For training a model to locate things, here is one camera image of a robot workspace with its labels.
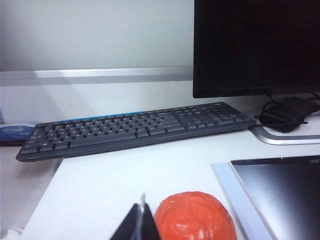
black keyboard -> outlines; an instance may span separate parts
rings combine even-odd
[[[33,162],[110,152],[246,129],[256,121],[224,102],[37,124],[16,159]]]

monitor stand base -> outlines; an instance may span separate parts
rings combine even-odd
[[[312,126],[312,133],[316,133],[317,129],[314,129],[313,127],[317,127],[318,119],[320,116],[320,111],[312,113],[308,120],[316,120],[316,124],[313,124]],[[303,132],[297,132],[297,135],[274,135],[270,132],[268,132],[264,127],[262,126],[256,126],[249,129],[257,139],[259,139],[261,142],[264,142],[266,144],[271,145],[305,145],[305,144],[320,144],[320,131],[317,135],[303,135]]]

monitor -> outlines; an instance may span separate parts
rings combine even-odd
[[[320,1],[195,0],[195,98],[320,91]]]

white desk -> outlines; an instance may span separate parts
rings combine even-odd
[[[20,239],[107,240],[143,192],[153,213],[169,195],[202,191],[219,199],[233,217],[210,164],[303,155],[320,155],[320,144],[269,145],[244,130],[67,158]],[[236,231],[244,239],[238,226]]]

silver trim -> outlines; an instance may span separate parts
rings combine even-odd
[[[251,127],[249,130],[261,142],[271,145],[320,144],[320,135],[277,136],[267,132],[262,126]]]
[[[169,82],[192,80],[192,65],[0,72],[0,86]]]

